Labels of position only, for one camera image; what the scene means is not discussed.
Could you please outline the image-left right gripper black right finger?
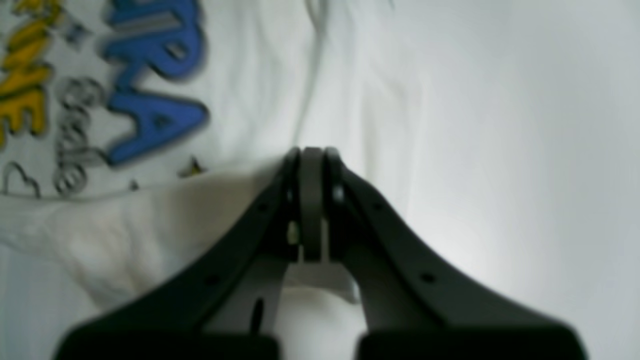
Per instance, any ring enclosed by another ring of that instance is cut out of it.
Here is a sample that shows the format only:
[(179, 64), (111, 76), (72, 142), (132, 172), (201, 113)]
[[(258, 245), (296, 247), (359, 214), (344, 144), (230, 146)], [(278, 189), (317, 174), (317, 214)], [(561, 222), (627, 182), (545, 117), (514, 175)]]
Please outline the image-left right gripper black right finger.
[(329, 257), (359, 287), (357, 360), (585, 360), (576, 331), (480, 284), (430, 248), (375, 187), (324, 155)]

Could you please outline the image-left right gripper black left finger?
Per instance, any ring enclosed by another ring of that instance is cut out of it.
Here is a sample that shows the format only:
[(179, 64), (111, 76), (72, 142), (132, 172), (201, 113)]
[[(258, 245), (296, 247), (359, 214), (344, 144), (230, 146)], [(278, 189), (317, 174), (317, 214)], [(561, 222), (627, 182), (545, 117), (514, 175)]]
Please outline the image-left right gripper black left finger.
[(274, 180), (222, 239), (148, 294), (76, 326), (57, 360), (280, 360), (269, 331), (281, 285), (298, 250), (301, 150), (292, 148)]

